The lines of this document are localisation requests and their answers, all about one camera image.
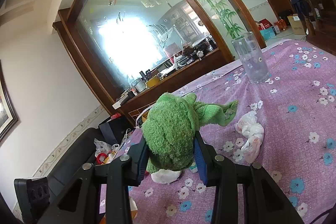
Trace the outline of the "green towel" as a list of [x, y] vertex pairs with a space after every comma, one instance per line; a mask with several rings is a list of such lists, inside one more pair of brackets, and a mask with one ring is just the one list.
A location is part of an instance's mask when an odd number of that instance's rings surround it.
[[226, 105], [197, 101], [197, 95], [183, 97], [162, 94], [148, 112], [142, 125], [149, 147], [147, 171], [180, 171], [194, 161], [194, 137], [207, 124], [227, 126], [236, 116], [238, 101]]

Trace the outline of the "teal cartoon tissue pack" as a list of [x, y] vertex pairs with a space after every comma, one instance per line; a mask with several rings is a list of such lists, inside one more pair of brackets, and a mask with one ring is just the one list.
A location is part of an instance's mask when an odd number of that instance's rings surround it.
[[192, 173], [197, 173], [197, 172], [198, 172], [198, 167], [197, 167], [197, 164], [196, 164], [195, 161], [190, 165], [189, 170], [190, 170]]

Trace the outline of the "orange carton box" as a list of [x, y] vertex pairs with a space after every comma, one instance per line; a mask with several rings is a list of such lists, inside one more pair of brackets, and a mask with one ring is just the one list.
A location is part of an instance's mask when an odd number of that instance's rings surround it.
[[129, 198], [129, 202], [130, 202], [131, 219], [134, 220], [138, 214], [138, 207], [135, 203], [135, 200], [133, 200], [131, 197]]

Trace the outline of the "black leather sofa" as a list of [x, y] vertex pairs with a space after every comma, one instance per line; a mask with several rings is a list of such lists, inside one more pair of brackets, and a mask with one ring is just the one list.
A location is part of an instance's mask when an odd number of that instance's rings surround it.
[[70, 145], [65, 154], [61, 156], [49, 174], [46, 175], [49, 184], [50, 201], [52, 202], [70, 181], [76, 171], [86, 162], [96, 164], [96, 146], [94, 140], [104, 141], [108, 144], [120, 144], [127, 130], [134, 130], [124, 116], [112, 121], [103, 121], [97, 128], [86, 129]]

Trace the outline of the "white floral crumpled tissue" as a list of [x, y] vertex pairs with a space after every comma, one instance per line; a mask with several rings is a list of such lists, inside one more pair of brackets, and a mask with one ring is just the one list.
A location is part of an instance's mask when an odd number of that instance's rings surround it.
[[241, 151], [245, 161], [249, 164], [253, 163], [259, 155], [264, 139], [264, 128], [257, 121], [257, 112], [252, 110], [244, 114], [235, 124], [235, 130], [247, 138]]

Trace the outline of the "purple floral tablecloth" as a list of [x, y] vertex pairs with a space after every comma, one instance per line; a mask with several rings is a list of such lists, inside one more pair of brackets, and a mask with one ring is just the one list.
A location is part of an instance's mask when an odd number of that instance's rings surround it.
[[305, 223], [322, 223], [335, 205], [335, 56], [307, 42], [283, 40], [263, 54], [265, 81], [252, 84], [240, 65], [226, 65], [175, 91], [204, 103], [238, 101], [232, 122], [208, 124], [205, 143], [236, 164], [256, 157]]

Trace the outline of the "wooden glass partition cabinet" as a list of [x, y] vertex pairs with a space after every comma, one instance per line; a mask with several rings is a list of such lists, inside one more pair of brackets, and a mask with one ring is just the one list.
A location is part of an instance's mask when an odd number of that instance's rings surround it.
[[[54, 29], [94, 96], [131, 123], [162, 93], [235, 61], [231, 42], [244, 32], [265, 47], [242, 0], [62, 0], [58, 17]], [[206, 39], [215, 48], [204, 57], [117, 105], [146, 72], [156, 75], [175, 54]]]

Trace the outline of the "framed wall painting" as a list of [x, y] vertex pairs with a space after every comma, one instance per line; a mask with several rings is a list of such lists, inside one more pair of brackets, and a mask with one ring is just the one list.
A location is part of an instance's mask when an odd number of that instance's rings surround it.
[[18, 114], [10, 98], [7, 84], [4, 78], [2, 65], [0, 67], [1, 77], [1, 142], [12, 132], [19, 122]]

